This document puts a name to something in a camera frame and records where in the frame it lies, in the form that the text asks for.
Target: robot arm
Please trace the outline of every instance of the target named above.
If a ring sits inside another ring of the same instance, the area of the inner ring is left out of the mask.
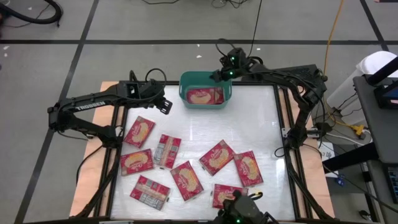
[[[307,138],[305,125],[310,113],[317,103],[322,100],[321,97],[326,91],[324,84],[326,77],[321,76],[319,73],[301,77],[295,74],[269,70],[262,64],[261,59],[246,57],[241,48],[234,48],[227,55],[224,55],[220,62],[223,68],[213,72],[211,76],[215,82],[227,81],[242,76],[252,76],[257,81],[275,83],[280,86],[286,86],[291,90],[294,100],[298,103],[300,112],[294,127],[288,133],[284,146],[298,149]],[[300,94],[298,86],[306,90],[303,95]]]
[[[118,136],[114,128],[98,126],[74,115],[79,111],[106,105],[127,108],[156,107],[161,113],[168,114],[173,104],[164,98],[163,84],[153,79],[143,84],[138,82],[134,76],[132,81],[120,81],[99,93],[60,100],[47,109],[49,127],[53,131],[64,132],[67,129],[72,129],[84,135],[97,136],[103,142],[104,147],[117,147]]]

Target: plastic bin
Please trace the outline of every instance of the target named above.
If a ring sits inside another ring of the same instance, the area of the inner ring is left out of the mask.
[[[216,83],[210,78],[213,72],[184,72],[180,79],[180,97],[187,108],[192,109],[222,109],[232,95],[232,81]],[[187,91],[194,88],[222,87],[224,103],[219,105],[194,105],[187,101]]]

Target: table leg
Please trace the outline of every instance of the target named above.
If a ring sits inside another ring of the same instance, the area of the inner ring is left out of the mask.
[[[340,154],[331,159],[323,161],[323,165],[329,168],[331,171],[336,171],[342,169],[344,167],[352,166],[355,164],[359,164],[360,162],[366,162],[371,159],[378,159],[379,155],[377,154],[376,147],[373,142],[346,152],[344,154]]]

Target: red snack package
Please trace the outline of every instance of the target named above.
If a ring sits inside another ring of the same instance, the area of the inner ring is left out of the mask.
[[[221,140],[215,147],[202,156],[199,159],[199,162],[210,175],[215,175],[221,168],[232,160],[234,154],[235,152],[225,143],[225,141]]]
[[[216,104],[222,104],[224,103],[224,91],[222,87],[216,87],[215,88],[215,101]]]
[[[242,195],[248,194],[248,189],[246,188],[215,184],[213,191],[213,208],[223,208],[223,202],[225,199],[234,200],[235,197],[232,193],[235,190],[240,191]]]
[[[138,116],[130,131],[127,133],[126,138],[124,138],[124,142],[140,148],[144,144],[154,126],[154,122]]]
[[[203,191],[199,179],[189,161],[170,171],[184,201]]]
[[[235,154],[234,161],[243,187],[263,183],[253,151]]]
[[[130,197],[161,210],[169,193],[170,188],[140,175]]]
[[[191,104],[213,105],[215,104],[215,89],[197,88],[188,90],[187,101]]]
[[[122,175],[134,174],[154,168],[150,149],[123,155],[120,157]]]
[[[180,144],[181,139],[162,134],[155,151],[155,164],[169,169],[173,168]]]

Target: white table surface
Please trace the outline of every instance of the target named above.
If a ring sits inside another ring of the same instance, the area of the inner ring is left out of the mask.
[[[211,207],[210,193],[214,184],[242,187],[233,161],[213,177],[201,168],[199,158],[220,140],[236,152],[254,151],[264,183],[249,188],[249,194],[260,190],[263,198],[256,200],[262,212],[269,212],[278,220],[294,220],[294,210],[285,161],[274,156],[282,146],[280,126],[272,86],[234,86],[230,101],[222,110],[188,109],[178,95],[178,86],[167,86],[165,97],[173,103],[170,114],[158,109],[131,109],[127,116],[129,129],[137,116],[156,123],[143,149],[152,149],[152,155],[161,134],[181,138],[174,167],[190,160],[203,188],[193,200],[183,201],[169,170],[144,171],[122,177],[120,168],[114,192],[111,218],[146,220],[212,220],[217,209]],[[122,155],[138,151],[123,144]],[[172,189],[170,200],[161,211],[131,198],[129,195],[138,177],[143,175]]]

